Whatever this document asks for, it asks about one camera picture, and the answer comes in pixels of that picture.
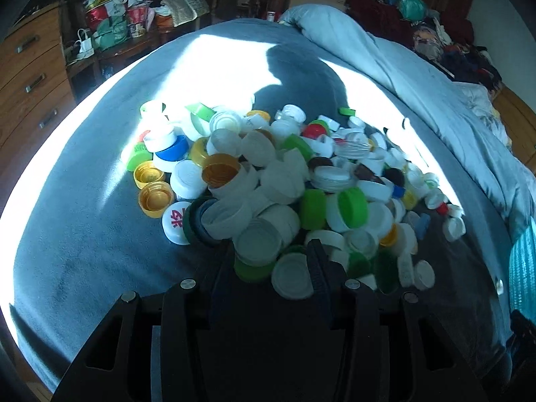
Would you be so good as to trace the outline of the white cap red character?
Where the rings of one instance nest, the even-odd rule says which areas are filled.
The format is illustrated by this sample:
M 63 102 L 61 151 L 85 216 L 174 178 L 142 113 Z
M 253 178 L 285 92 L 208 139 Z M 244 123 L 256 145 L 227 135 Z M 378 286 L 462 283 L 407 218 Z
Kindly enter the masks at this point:
M 188 201 L 177 201 L 171 204 L 162 215 L 162 230 L 169 242 L 176 245 L 189 245 L 184 225 L 186 210 L 191 205 Z

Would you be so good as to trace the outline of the grey-blue bed blanket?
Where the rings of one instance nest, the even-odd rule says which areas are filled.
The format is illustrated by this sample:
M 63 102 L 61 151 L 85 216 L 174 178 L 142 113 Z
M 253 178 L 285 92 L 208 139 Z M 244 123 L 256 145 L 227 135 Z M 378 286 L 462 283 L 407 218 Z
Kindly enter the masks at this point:
M 13 213 L 3 218 L 3 246 L 16 246 L 11 317 L 24 356 L 50 387 L 123 292 L 162 293 L 212 264 L 203 251 L 168 242 L 136 207 L 131 180 L 112 183 L 112 174 L 140 102 L 154 93 L 172 100 L 217 90 L 271 110 L 294 102 L 334 114 L 349 105 L 386 128 L 414 118 L 355 64 L 295 28 L 252 20 L 175 39 L 86 98 L 25 170 L 9 201 Z M 484 265 L 490 251 L 473 238 L 448 243 L 439 216 L 431 222 L 419 253 L 438 283 L 421 295 L 416 317 L 399 293 L 390 295 L 389 347 L 379 359 L 353 349 L 358 366 L 375 369 L 373 379 L 352 379 L 359 400 L 477 401 L 508 389 L 509 321 Z

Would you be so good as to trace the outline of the gold bottle cap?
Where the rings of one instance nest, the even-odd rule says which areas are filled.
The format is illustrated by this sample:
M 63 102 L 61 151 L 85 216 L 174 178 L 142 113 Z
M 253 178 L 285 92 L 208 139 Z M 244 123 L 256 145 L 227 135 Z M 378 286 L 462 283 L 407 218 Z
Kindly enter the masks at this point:
M 166 182 L 148 183 L 138 193 L 138 204 L 142 212 L 152 219 L 161 218 L 174 202 L 175 193 Z

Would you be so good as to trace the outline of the yellow bottle cap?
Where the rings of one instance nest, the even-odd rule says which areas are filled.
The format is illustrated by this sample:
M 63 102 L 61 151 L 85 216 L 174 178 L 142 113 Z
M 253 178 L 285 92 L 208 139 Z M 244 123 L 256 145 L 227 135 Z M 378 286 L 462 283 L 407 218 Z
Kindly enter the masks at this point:
M 153 165 L 152 161 L 143 161 L 138 164 L 133 172 L 134 183 L 141 190 L 149 183 L 161 182 L 165 173 Z

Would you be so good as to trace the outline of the turquoise plastic basket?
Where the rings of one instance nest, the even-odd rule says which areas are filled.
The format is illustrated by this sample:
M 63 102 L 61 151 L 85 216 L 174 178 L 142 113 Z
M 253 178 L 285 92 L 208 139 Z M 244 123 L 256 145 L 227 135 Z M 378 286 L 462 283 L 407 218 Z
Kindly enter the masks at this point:
M 514 243 L 509 260 L 509 298 L 512 310 L 518 310 L 536 322 L 536 249 L 535 222 Z

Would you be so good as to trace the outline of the green bottle cap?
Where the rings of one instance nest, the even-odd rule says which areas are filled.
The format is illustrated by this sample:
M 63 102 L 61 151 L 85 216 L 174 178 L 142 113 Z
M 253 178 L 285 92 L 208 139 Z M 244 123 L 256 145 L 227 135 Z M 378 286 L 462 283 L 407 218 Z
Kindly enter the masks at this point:
M 153 154 L 147 150 L 145 144 L 137 142 L 127 158 L 126 170 L 132 173 L 141 163 L 152 160 Z

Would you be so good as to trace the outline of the blue bottle cap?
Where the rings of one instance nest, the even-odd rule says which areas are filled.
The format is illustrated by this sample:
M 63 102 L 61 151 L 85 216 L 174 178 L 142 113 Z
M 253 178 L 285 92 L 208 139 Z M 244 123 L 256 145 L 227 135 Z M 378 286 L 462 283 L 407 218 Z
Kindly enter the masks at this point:
M 175 142 L 162 151 L 156 151 L 156 157 L 164 161 L 180 161 L 189 151 L 188 139 L 184 135 L 178 135 Z

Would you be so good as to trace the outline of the red bottle cap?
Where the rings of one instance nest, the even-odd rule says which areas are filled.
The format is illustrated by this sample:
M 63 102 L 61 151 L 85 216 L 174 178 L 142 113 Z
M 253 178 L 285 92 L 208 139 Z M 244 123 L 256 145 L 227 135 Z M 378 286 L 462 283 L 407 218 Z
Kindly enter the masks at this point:
M 316 140 L 319 137 L 323 135 L 327 135 L 328 131 L 322 124 L 312 123 L 308 124 L 304 127 L 303 131 L 301 132 L 301 136 Z

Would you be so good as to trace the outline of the light blue duvet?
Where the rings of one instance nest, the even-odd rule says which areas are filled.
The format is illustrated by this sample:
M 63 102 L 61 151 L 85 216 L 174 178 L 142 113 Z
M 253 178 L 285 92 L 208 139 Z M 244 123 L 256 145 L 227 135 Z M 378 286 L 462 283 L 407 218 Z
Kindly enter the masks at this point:
M 471 111 L 462 89 L 404 46 L 366 32 L 329 6 L 292 7 L 280 18 L 404 102 L 443 141 L 519 238 L 535 220 L 535 177 Z

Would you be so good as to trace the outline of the wooden headboard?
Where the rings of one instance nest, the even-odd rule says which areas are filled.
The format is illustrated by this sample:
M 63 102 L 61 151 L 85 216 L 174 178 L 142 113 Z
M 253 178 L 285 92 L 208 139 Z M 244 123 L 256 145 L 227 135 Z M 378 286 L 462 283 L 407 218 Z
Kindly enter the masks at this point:
M 506 133 L 512 140 L 513 155 L 535 173 L 535 112 L 506 85 L 497 93 L 492 105 L 499 112 Z

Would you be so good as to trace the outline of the wooden drawer dresser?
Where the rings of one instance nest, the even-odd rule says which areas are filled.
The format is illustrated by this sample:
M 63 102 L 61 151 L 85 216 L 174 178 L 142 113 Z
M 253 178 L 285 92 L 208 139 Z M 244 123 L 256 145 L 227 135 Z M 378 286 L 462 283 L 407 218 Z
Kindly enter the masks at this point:
M 54 3 L 19 23 L 1 43 L 1 205 L 74 106 L 61 6 Z

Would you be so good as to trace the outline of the clothes pile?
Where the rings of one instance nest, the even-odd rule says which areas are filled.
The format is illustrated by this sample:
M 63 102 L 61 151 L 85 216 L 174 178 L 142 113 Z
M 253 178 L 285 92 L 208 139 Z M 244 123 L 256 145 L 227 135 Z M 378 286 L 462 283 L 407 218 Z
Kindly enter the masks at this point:
M 472 25 L 428 7 L 421 22 L 409 22 L 399 0 L 346 0 L 346 13 L 366 32 L 405 46 L 436 66 L 454 82 L 476 83 L 490 94 L 503 87 L 485 47 L 475 46 Z

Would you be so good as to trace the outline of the teal round bag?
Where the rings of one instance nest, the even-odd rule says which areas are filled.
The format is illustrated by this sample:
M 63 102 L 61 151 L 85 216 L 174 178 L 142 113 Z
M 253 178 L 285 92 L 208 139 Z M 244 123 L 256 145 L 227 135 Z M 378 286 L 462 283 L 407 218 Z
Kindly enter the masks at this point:
M 427 15 L 428 7 L 422 0 L 399 0 L 397 9 L 402 18 L 409 22 L 421 22 Z

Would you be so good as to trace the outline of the pile of bags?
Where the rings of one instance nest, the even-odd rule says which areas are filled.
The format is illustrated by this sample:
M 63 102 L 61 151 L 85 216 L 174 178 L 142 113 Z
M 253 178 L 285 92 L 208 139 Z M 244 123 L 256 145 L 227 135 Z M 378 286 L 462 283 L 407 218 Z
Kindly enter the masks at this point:
M 69 47 L 75 60 L 207 16 L 206 0 L 64 0 L 76 41 Z

